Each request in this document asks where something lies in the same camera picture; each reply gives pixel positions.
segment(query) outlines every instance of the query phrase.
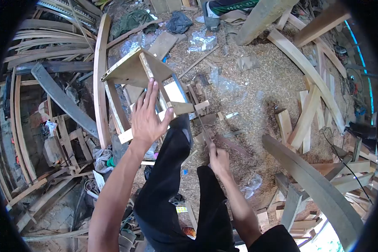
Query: green cloth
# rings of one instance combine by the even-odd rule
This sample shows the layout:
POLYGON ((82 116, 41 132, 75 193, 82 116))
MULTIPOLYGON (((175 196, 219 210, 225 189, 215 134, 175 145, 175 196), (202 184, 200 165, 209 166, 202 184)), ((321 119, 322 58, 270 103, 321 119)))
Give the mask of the green cloth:
MULTIPOLYGON (((154 18, 150 16, 145 10, 134 10, 124 16, 122 16, 118 21, 116 21, 111 28, 111 36, 117 38, 120 35, 127 33, 145 23, 153 21, 154 18)), ((147 28, 143 29, 144 34, 149 32, 154 32, 158 28, 158 24, 151 24, 147 28)))

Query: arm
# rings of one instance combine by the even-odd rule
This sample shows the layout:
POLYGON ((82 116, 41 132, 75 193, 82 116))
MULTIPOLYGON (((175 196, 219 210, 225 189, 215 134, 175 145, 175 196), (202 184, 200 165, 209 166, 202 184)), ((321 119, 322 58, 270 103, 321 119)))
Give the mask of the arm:
POLYGON ((260 232, 255 213, 234 181, 234 177, 230 171, 228 153, 225 150, 216 149, 216 146, 212 144, 210 146, 210 165, 213 172, 221 179, 227 191, 235 228, 249 248, 262 233, 260 232))
POLYGON ((169 108, 164 120, 160 122, 155 112, 157 95, 158 84, 151 78, 147 92, 139 97, 133 107, 133 140, 107 179, 92 214, 88 238, 89 251, 119 251, 119 229, 136 172, 144 154, 166 131, 173 117, 173 109, 169 108))

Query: gray cloth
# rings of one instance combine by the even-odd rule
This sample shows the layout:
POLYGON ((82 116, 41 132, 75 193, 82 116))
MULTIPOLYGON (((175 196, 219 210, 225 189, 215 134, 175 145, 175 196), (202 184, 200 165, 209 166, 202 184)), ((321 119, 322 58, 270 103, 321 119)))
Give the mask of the gray cloth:
POLYGON ((172 18, 166 23, 166 28, 172 33, 183 34, 193 24, 185 14, 179 11, 172 13, 172 18))

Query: hand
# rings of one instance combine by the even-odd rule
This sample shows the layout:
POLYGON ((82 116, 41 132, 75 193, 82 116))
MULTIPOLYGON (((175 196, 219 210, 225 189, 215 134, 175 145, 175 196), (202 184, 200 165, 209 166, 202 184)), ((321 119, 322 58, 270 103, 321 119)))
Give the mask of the hand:
POLYGON ((228 152, 223 149, 216 148, 216 145, 211 143, 209 155, 210 165, 214 174, 218 175, 220 179, 232 177, 228 152))
POLYGON ((158 95, 158 83, 154 78, 148 82, 147 92, 141 94, 133 106, 132 133, 133 141, 147 151, 157 139, 165 133, 174 116, 173 108, 168 108, 165 118, 160 121, 156 115, 156 100, 158 95))

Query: right hand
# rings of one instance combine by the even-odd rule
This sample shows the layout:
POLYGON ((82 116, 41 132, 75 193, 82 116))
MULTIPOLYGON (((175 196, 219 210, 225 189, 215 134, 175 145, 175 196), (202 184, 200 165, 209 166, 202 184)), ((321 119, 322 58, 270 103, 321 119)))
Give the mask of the right hand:
POLYGON ((210 165, 214 174, 220 179, 231 177, 229 154, 223 149, 216 148, 214 143, 210 144, 210 165))

